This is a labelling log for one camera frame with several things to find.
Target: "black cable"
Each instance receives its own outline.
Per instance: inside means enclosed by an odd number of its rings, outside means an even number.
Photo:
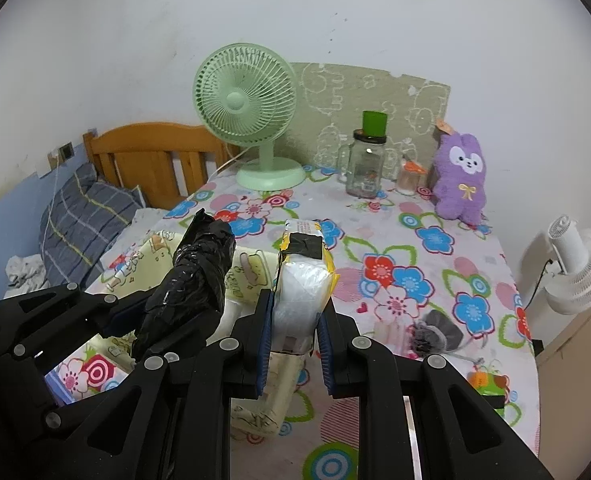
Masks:
[[[538,278],[537,283],[535,284],[535,288],[533,290],[533,294],[531,295],[531,299],[529,300],[529,302],[527,303],[527,306],[525,306],[525,310],[527,308],[529,308],[529,305],[531,304],[531,302],[533,301],[533,298],[535,297],[538,288],[540,288],[540,282],[542,281],[542,278],[544,277],[544,275],[546,274],[546,266],[550,265],[553,263],[552,259],[548,259],[547,262],[544,264],[544,267],[542,268],[542,272],[540,273],[540,278]]]

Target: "glass jar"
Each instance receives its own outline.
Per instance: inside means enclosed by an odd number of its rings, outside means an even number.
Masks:
[[[402,164],[400,164],[400,170],[398,171],[398,178],[395,183],[398,191],[403,195],[414,195],[416,189],[418,189],[419,180],[424,174],[427,174],[427,170],[417,162],[402,159]]]
[[[352,144],[341,146],[338,152],[340,178],[346,178],[348,194],[375,198],[380,191],[386,136],[370,137],[356,130],[353,138]]]

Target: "gray pillow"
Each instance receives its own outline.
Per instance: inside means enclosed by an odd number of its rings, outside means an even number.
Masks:
[[[98,180],[93,164],[78,168],[40,222],[40,252],[49,283],[91,285],[102,273],[100,256],[144,207],[141,200],[137,189]]]

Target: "table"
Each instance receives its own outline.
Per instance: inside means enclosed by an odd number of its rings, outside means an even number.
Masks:
[[[226,171],[154,229],[184,232],[204,208],[229,222],[240,245],[277,252],[286,219],[319,221],[340,274],[336,311],[353,317],[363,335],[411,358],[417,357],[414,331],[430,312],[442,314],[440,329],[458,346],[445,354],[449,362],[481,394],[505,396],[498,411],[537,452],[533,346],[492,228],[438,218],[428,189],[407,197],[383,180],[376,199],[361,200],[345,193],[335,170],[304,169],[302,184],[279,192],[242,189]],[[357,407],[357,399],[327,395],[315,352],[300,373],[280,436],[232,432],[232,478],[355,478]]]

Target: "purple plush toy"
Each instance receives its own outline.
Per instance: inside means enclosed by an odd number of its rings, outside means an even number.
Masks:
[[[480,143],[473,135],[459,134],[442,121],[437,127],[446,135],[442,135],[434,157],[439,174],[433,188],[437,198],[435,212],[447,220],[460,218],[466,224],[480,225],[487,201],[484,194],[487,165]]]

